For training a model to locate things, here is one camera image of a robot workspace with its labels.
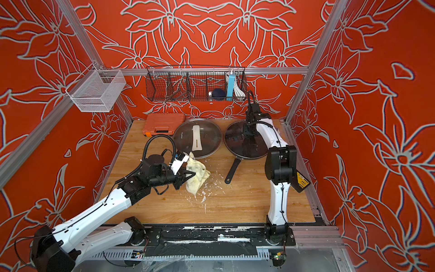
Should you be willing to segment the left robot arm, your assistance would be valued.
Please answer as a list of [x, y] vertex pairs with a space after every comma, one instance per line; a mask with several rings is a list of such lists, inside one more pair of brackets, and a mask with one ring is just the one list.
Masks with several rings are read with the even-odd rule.
[[148, 245], [150, 238], [144, 225], [134, 216], [120, 224], [95, 233], [107, 220], [132, 207], [160, 186], [173, 185], [179, 189], [195, 173], [183, 165], [189, 155], [176, 149], [174, 140], [163, 135], [172, 145], [172, 157], [165, 162], [164, 154], [147, 155], [151, 137], [144, 147], [139, 165], [122, 179], [111, 191], [79, 215], [55, 227], [44, 226], [32, 237], [30, 259], [39, 272], [70, 272], [89, 257], [117, 245]]

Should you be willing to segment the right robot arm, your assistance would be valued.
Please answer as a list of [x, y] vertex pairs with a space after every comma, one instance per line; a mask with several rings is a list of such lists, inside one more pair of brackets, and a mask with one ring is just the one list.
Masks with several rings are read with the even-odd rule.
[[291, 183], [297, 180], [296, 149], [280, 136], [270, 115], [261, 111], [252, 91], [247, 98], [248, 132], [261, 136], [267, 147], [265, 174], [271, 182], [271, 202], [266, 217], [266, 239], [277, 244], [285, 242], [289, 232], [287, 200]]

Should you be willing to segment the yellow cloth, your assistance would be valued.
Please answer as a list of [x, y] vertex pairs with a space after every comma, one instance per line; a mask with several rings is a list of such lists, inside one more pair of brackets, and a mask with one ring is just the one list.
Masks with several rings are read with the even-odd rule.
[[206, 169], [203, 163], [195, 159], [192, 152], [189, 153], [186, 169], [195, 173], [195, 175], [186, 182], [186, 190], [196, 195], [201, 186], [209, 178], [211, 172]]

